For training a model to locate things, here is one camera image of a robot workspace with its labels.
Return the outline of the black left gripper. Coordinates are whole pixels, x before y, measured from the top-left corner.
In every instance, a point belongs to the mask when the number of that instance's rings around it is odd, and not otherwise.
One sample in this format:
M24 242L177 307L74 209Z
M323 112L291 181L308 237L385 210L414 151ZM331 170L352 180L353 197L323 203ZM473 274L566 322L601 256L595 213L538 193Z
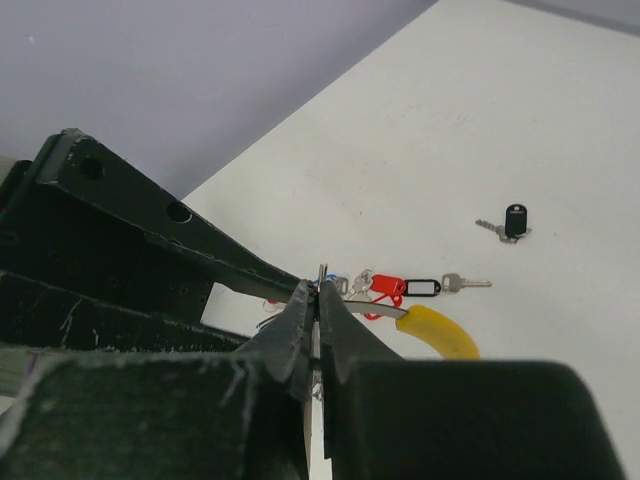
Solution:
M39 154L38 185L28 160L1 184L4 347L230 352L246 337L201 322L214 281L278 301L300 282L78 129Z

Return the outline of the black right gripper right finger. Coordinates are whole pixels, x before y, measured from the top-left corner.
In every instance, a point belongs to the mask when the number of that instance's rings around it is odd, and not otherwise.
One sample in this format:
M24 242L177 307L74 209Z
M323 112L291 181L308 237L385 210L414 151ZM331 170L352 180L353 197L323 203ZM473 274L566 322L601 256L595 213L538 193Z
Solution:
M406 360L318 292L324 454L337 479L621 479L594 398L550 361Z

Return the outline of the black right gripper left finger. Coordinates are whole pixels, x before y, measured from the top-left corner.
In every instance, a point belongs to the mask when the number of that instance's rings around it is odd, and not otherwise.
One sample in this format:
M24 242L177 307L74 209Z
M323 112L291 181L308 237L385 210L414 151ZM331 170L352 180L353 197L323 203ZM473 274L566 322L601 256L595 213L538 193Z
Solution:
M313 286L231 353L53 357L1 425L5 479L305 479Z

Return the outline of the large grey keyring yellow handle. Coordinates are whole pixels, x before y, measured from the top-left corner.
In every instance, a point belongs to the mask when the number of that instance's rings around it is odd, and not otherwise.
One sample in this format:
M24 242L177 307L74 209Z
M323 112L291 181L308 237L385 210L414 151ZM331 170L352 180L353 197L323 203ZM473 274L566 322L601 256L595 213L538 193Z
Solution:
M345 307L352 314L365 317L362 307L369 301L346 300ZM423 305L413 305L404 309L406 314L394 319L396 330L415 337L436 351L441 358L448 360L478 359L479 350L472 337L458 324L445 315ZM359 361L398 361L395 354L378 337L358 322L347 323L349 331L355 335L351 340L342 341L338 365L347 373L352 364Z

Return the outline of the red key tag white label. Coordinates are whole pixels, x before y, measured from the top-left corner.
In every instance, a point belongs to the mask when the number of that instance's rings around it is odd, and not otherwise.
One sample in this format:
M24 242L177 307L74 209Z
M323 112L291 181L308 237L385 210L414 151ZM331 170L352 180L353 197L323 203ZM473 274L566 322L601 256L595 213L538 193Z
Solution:
M366 302L362 307L364 315L389 317L393 319L401 318L406 314L406 311L401 308L402 297L392 296L390 298L391 303L380 302Z

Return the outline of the red solid key tag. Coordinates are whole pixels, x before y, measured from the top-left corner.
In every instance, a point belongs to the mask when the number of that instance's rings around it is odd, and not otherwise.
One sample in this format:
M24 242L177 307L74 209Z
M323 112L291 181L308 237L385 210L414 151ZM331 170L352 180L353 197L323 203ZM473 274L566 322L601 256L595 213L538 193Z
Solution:
M406 282L400 277L374 274L371 290L380 293L382 297L401 298L406 291Z

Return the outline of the silver key pair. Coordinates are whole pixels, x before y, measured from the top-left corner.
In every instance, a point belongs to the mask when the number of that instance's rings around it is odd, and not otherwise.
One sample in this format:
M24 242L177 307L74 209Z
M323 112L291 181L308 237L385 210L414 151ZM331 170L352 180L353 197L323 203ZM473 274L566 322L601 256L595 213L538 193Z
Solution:
M363 270L351 284L351 287L345 297L346 300L369 301L369 290L373 284L373 271L370 269Z

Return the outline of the black key tag with key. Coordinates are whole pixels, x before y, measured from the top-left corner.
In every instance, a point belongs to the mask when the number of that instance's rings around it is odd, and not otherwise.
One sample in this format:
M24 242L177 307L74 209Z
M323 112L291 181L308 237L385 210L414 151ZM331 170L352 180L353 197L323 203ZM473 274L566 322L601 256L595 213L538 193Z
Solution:
M478 219L475 224L483 229L495 233L501 243L517 244L531 233L528 227L528 210L523 204L511 204L505 210L504 222L496 225L489 221Z

